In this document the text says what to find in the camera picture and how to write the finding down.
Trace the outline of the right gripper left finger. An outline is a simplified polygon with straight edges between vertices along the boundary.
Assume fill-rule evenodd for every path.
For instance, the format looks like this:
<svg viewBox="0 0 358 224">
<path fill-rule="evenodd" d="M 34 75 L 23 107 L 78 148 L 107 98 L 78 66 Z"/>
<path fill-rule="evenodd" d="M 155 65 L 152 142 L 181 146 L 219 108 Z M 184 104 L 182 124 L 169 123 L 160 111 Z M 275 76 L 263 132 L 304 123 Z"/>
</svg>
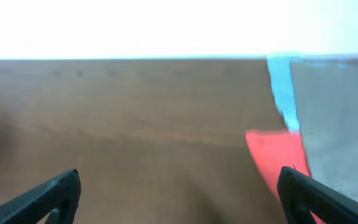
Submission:
<svg viewBox="0 0 358 224">
<path fill-rule="evenodd" d="M 67 170 L 22 195 L 0 205 L 0 223 L 72 224 L 81 195 L 76 169 Z"/>
</svg>

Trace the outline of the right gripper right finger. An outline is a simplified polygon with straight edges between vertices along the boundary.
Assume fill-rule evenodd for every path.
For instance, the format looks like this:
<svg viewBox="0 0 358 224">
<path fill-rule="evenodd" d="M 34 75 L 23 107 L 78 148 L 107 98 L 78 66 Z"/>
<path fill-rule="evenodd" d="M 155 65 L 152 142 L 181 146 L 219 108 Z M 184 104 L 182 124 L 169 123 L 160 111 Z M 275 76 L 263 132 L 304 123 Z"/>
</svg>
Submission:
<svg viewBox="0 0 358 224">
<path fill-rule="evenodd" d="M 277 190 L 288 223 L 358 224 L 358 202 L 291 167 L 282 167 Z"/>
</svg>

